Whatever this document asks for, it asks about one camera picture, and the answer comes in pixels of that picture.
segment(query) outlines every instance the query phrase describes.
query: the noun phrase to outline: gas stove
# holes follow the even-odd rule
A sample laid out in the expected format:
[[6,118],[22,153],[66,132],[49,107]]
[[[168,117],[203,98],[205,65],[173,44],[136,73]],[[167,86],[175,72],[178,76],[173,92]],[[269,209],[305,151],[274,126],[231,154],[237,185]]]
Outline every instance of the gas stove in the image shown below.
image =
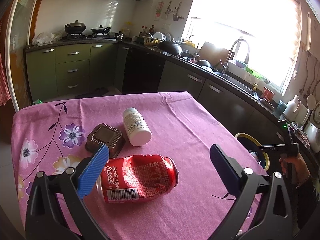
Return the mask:
[[67,36],[62,37],[62,41],[70,41],[70,40],[86,40],[86,39],[103,39],[115,41],[116,39],[110,38],[110,35],[107,34],[92,34],[92,35],[83,35],[80,34],[67,34]]

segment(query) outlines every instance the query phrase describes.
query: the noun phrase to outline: small bottle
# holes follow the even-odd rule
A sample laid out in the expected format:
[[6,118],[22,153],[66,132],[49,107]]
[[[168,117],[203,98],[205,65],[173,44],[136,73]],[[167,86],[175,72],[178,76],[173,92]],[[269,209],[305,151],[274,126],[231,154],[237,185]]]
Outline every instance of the small bottle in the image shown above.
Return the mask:
[[133,107],[126,109],[122,117],[125,131],[133,146],[142,146],[150,141],[152,133],[137,109]]
[[151,32],[150,32],[150,34],[153,35],[154,33],[155,33],[155,26],[153,25],[153,26],[151,27]]
[[139,33],[139,37],[142,37],[144,34],[144,26],[142,26],[141,32]]

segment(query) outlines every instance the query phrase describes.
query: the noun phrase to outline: crushed can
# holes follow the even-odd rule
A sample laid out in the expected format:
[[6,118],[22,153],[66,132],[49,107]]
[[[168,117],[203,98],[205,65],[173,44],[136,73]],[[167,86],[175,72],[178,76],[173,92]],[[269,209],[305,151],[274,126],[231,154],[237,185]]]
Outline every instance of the crushed can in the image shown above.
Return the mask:
[[96,182],[106,203],[149,201],[168,194],[177,184],[173,160],[151,154],[109,159]]

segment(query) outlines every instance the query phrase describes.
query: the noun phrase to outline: blue gripper pad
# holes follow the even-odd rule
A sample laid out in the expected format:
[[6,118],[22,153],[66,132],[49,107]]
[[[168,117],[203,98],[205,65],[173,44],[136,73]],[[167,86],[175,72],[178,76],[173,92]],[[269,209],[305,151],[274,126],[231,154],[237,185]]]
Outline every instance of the blue gripper pad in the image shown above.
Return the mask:
[[78,178],[77,192],[80,199],[89,195],[108,159],[109,148],[103,144]]
[[230,195],[240,196],[240,178],[242,167],[234,158],[228,157],[221,148],[213,144],[210,159]]

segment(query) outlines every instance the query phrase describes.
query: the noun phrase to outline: pot lid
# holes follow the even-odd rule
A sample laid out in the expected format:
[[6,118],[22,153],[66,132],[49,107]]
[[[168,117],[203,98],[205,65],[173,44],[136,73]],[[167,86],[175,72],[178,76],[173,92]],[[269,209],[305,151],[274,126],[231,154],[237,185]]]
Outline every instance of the pot lid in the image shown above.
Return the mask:
[[98,28],[93,28],[93,29],[91,29],[91,30],[104,30],[104,29],[111,29],[111,27],[106,27],[106,28],[104,28],[104,27],[102,27],[102,25],[100,25],[100,27],[98,27]]
[[78,20],[76,20],[74,23],[69,23],[65,25],[66,27],[85,27],[84,23],[80,23],[78,22]]

